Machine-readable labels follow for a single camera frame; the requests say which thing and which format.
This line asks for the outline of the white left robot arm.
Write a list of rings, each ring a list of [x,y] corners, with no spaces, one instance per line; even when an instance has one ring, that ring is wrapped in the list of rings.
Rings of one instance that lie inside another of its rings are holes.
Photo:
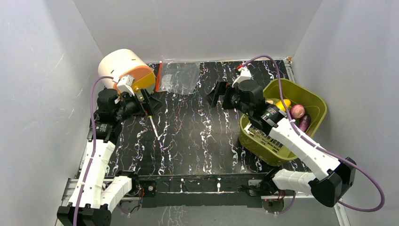
[[[98,93],[97,109],[90,109],[90,129],[81,173],[74,191],[65,206],[60,206],[57,219],[64,226],[108,226],[112,212],[122,199],[138,198],[138,205],[127,211],[131,214],[143,204],[143,198],[154,197],[156,182],[140,180],[137,172],[120,170],[109,185],[104,179],[109,159],[116,149],[122,122],[131,117],[151,117],[162,103],[146,89],[141,96],[115,89]]]

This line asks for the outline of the clear orange zip top bag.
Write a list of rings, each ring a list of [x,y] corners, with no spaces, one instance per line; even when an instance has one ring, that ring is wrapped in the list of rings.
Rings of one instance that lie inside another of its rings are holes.
[[[158,69],[155,90],[181,95],[194,93],[200,76],[199,62],[162,62]]]

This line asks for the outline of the yellow toy lemon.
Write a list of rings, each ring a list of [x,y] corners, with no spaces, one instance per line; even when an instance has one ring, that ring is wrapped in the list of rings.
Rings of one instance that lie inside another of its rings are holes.
[[[286,108],[289,109],[291,105],[291,101],[289,99],[279,100],[275,103],[275,105],[282,111],[286,112]]]

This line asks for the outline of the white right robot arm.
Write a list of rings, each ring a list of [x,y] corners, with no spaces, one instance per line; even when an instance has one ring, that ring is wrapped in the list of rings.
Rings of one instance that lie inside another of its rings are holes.
[[[291,123],[283,110],[266,102],[256,81],[245,80],[234,85],[218,81],[206,100],[215,107],[219,96],[223,96],[224,109],[241,111],[249,117],[253,127],[283,144],[311,169],[310,173],[279,170],[265,182],[269,194],[277,195],[288,189],[311,194],[324,206],[334,207],[353,185],[355,161],[350,157],[342,161],[323,153],[305,133],[297,134],[298,127]]]

